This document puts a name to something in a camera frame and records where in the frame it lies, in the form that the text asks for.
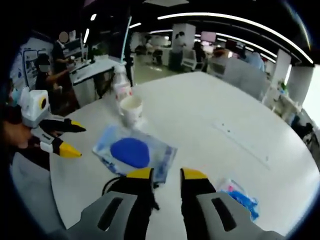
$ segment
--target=blue plastic item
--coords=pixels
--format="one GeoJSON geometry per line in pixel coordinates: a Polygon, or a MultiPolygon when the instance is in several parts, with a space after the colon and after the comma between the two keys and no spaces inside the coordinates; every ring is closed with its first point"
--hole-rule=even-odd
{"type": "Polygon", "coordinates": [[[138,168],[154,168],[153,182],[158,184],[166,182],[177,153],[175,147],[151,135],[117,125],[105,128],[92,151],[112,173],[121,176],[138,168]]]}
{"type": "Polygon", "coordinates": [[[230,191],[228,194],[236,200],[238,203],[240,203],[242,206],[244,206],[246,209],[248,209],[251,213],[251,219],[254,221],[256,218],[259,217],[259,214],[256,212],[255,207],[258,205],[258,202],[253,199],[251,200],[249,197],[243,195],[239,191],[230,191]]]}
{"type": "Polygon", "coordinates": [[[150,162],[147,144],[132,137],[113,143],[110,146],[110,152],[115,159],[137,169],[147,167],[150,162]]]}

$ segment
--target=plastic bag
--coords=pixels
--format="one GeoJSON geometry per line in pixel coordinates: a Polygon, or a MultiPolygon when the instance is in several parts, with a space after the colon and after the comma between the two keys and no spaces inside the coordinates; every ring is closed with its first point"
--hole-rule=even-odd
{"type": "Polygon", "coordinates": [[[234,200],[248,209],[251,213],[252,221],[259,217],[258,200],[256,198],[249,197],[246,191],[234,180],[225,179],[217,191],[229,194],[229,196],[231,196],[234,200]]]}
{"type": "Polygon", "coordinates": [[[136,129],[127,129],[117,125],[108,126],[92,151],[100,158],[103,164],[114,174],[125,176],[137,168],[130,166],[114,158],[110,147],[112,144],[124,138],[134,138],[144,142],[149,150],[149,168],[154,168],[153,182],[164,184],[168,170],[177,153],[177,148],[145,134],[136,129]]]}

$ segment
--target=cable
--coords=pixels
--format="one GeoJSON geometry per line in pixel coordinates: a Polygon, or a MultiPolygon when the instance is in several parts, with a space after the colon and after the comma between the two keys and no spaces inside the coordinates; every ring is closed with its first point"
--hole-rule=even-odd
{"type": "Polygon", "coordinates": [[[103,189],[102,189],[102,196],[105,195],[105,193],[106,193],[106,188],[107,188],[107,186],[108,186],[110,183],[114,182],[115,180],[121,179],[121,178],[123,178],[123,176],[117,176],[117,177],[114,177],[114,178],[112,178],[111,180],[109,180],[109,181],[104,185],[104,187],[103,187],[103,189]]]}

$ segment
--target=poster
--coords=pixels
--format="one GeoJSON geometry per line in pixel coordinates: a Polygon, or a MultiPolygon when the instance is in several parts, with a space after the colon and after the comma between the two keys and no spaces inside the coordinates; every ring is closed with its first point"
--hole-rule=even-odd
{"type": "Polygon", "coordinates": [[[23,52],[23,61],[25,69],[26,83],[30,89],[35,88],[38,71],[36,68],[36,60],[38,57],[37,50],[25,50],[23,52]]]}
{"type": "Polygon", "coordinates": [[[26,86],[24,61],[21,52],[18,52],[12,64],[10,78],[12,79],[13,85],[16,89],[22,90],[22,88],[26,86]]]}

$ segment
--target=plastic packaging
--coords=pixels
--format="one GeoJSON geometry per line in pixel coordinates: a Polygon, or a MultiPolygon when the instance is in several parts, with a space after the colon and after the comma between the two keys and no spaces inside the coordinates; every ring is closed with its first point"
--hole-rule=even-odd
{"type": "Polygon", "coordinates": [[[154,168],[153,182],[164,184],[166,182],[168,171],[175,158],[177,149],[153,136],[135,129],[127,129],[117,125],[110,125],[104,130],[92,151],[111,172],[125,176],[137,168],[116,159],[111,153],[112,145],[125,138],[137,139],[147,145],[149,154],[149,163],[147,167],[154,168]]]}
{"type": "Polygon", "coordinates": [[[127,96],[132,95],[132,89],[130,81],[126,74],[126,68],[124,65],[116,65],[114,67],[114,80],[113,80],[113,90],[115,92],[116,106],[120,115],[123,115],[120,108],[120,102],[127,96]]]}
{"type": "Polygon", "coordinates": [[[251,213],[252,221],[259,217],[258,200],[256,198],[249,197],[246,191],[234,180],[225,179],[217,191],[229,194],[234,200],[248,209],[251,213]]]}

